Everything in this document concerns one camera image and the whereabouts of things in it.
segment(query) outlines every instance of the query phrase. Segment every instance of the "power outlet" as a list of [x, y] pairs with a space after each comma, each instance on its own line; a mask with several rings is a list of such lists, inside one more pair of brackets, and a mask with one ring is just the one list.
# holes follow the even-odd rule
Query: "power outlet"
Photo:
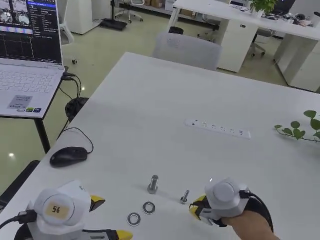
[[250, 132], [243, 129], [235, 129], [232, 127], [219, 126], [214, 123], [208, 123], [206, 121], [200, 121], [196, 119], [186, 119], [184, 124], [189, 127], [195, 127], [199, 129], [205, 129], [216, 133], [226, 134], [237, 138], [250, 139]]

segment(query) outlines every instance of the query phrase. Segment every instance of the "laptop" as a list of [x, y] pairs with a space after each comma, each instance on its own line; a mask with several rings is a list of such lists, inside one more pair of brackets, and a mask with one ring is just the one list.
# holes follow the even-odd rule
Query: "laptop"
[[43, 118], [63, 72], [56, 0], [0, 0], [0, 116]]

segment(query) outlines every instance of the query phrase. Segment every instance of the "hand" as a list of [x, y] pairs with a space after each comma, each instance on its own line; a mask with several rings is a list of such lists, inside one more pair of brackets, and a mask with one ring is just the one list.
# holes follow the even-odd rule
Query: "hand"
[[232, 226], [242, 240], [279, 240], [270, 229], [267, 220], [259, 213], [245, 210], [236, 217], [224, 217], [222, 222]]

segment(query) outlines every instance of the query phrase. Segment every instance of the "computer screen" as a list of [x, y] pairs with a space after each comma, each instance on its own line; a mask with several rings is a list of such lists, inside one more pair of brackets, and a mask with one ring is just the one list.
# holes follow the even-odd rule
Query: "computer screen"
[[0, 0], [0, 58], [61, 64], [55, 0]]
[[287, 14], [296, 0], [278, 0], [272, 11], [275, 14]]

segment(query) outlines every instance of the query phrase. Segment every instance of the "laptop keyboard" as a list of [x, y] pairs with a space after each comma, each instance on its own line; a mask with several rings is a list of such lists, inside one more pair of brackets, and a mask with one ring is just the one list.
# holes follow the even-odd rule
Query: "laptop keyboard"
[[0, 91], [50, 93], [54, 75], [0, 71]]

